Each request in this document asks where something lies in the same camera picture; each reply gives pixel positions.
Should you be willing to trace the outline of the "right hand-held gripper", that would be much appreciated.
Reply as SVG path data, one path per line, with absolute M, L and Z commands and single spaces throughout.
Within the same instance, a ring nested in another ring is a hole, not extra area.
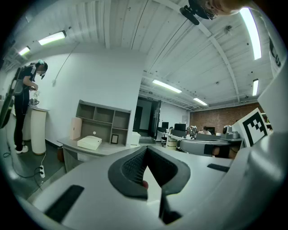
M 240 149 L 251 147 L 263 137 L 268 129 L 258 108 L 232 125 L 232 131 L 238 132 L 241 139 L 231 140 L 182 140 L 180 149 L 194 155 L 235 159 Z

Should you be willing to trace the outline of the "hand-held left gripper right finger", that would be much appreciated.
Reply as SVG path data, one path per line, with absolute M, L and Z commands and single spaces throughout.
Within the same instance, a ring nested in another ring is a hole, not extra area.
M 228 172 L 232 161 L 147 148 L 148 206 L 163 224 L 200 207 Z

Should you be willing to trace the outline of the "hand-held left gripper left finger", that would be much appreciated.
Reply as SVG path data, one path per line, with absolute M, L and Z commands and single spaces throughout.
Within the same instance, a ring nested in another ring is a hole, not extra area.
M 44 189 L 34 200 L 34 207 L 64 229 L 157 229 L 157 215 L 147 200 L 123 195 L 108 178 L 121 179 L 122 165 L 113 169 L 112 164 L 144 150 L 127 149 L 80 164 Z

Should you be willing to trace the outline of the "grey wood-grain desk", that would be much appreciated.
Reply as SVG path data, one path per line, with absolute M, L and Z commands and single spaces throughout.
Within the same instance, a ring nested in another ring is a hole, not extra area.
M 58 140 L 63 147 L 63 156 L 66 173 L 73 170 L 83 162 L 114 154 L 119 151 L 130 148 L 140 147 L 140 145 L 116 145 L 102 142 L 96 150 L 85 149 L 77 146 L 76 140 L 71 140 L 68 137 Z

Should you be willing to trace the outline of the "white flat box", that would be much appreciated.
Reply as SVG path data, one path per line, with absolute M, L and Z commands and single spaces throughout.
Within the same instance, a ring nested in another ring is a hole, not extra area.
M 94 136 L 86 136 L 77 141 L 77 146 L 89 150 L 96 150 L 102 143 L 102 139 Z

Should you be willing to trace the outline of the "dark open door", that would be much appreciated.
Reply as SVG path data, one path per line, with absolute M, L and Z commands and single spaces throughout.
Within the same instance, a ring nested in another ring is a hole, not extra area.
M 133 131 L 142 138 L 157 139 L 161 101 L 151 97 L 138 97 Z

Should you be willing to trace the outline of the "pink cardboard box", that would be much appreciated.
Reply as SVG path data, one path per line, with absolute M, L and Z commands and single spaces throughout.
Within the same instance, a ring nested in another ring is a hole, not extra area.
M 81 136 L 82 119 L 75 117 L 71 120 L 69 137 L 71 140 L 75 140 Z

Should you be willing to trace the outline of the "white low cabinet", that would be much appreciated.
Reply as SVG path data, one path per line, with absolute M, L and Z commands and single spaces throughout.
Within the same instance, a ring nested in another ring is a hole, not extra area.
M 138 146 L 141 135 L 138 132 L 132 132 L 130 144 L 133 146 Z

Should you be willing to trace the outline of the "grey shelf hutch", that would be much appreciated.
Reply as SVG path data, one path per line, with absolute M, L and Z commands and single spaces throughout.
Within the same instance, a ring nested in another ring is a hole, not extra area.
M 103 142 L 126 145 L 131 111 L 80 100 L 76 117 L 82 120 L 81 137 L 95 136 Z

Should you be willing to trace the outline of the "person's white shirt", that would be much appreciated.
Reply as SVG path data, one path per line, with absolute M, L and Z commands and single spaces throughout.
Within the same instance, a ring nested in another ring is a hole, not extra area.
M 281 67 L 258 98 L 276 133 L 288 133 L 288 49 L 272 21 L 262 13 L 268 34 L 279 56 Z

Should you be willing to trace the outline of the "white cylinder pedestal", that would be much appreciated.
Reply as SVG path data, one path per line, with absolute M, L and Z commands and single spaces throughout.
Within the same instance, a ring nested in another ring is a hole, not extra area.
M 45 121 L 49 110 L 30 106 L 31 108 L 31 147 L 36 155 L 46 153 Z

